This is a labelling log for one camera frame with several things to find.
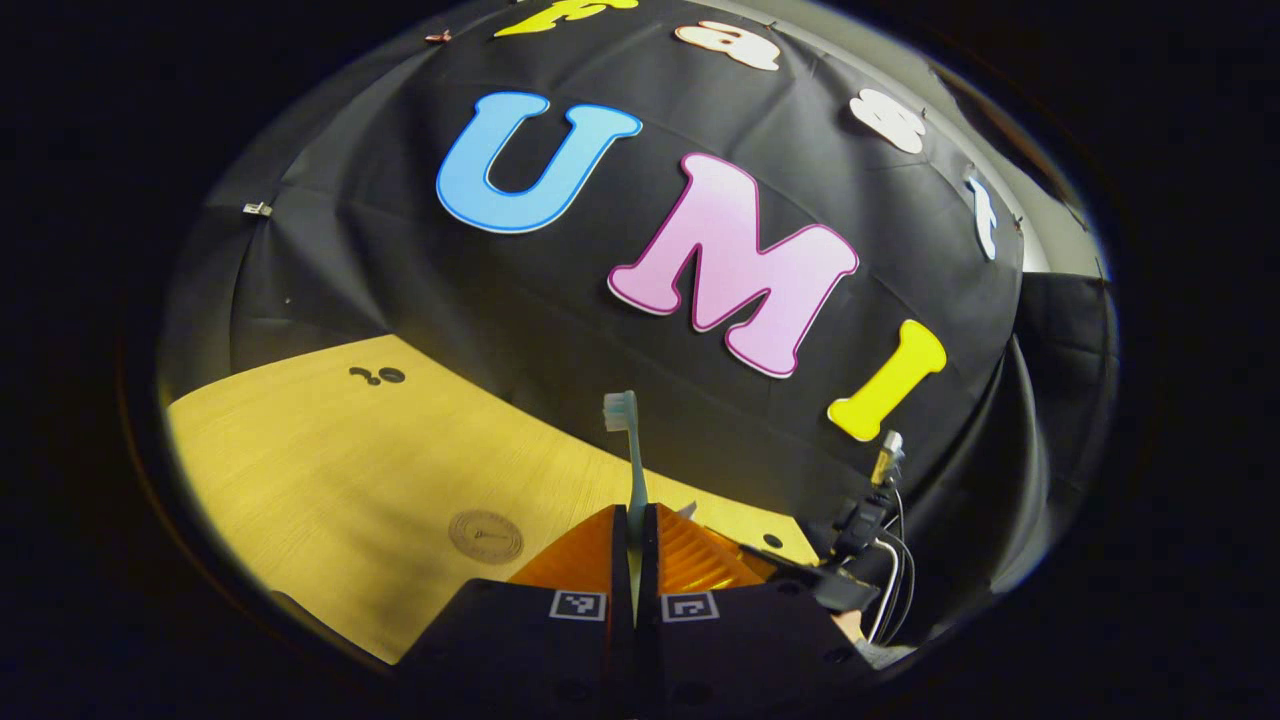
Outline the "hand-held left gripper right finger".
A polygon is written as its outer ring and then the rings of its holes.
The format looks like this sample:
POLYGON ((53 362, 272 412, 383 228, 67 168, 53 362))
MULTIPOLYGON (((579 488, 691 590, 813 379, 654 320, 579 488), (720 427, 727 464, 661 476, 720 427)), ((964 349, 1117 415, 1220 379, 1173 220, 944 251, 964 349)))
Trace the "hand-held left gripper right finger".
POLYGON ((640 719, 858 716, 876 670, 808 587, 667 592, 660 570, 672 556, 652 505, 636 618, 640 719))

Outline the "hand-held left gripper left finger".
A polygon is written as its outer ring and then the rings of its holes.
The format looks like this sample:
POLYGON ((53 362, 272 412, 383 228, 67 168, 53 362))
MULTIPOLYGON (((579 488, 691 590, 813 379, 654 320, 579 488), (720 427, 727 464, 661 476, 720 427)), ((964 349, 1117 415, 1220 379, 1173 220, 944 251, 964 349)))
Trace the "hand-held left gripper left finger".
POLYGON ((632 601, 608 505, 508 582, 465 582, 396 665, 404 719, 622 719, 632 601))

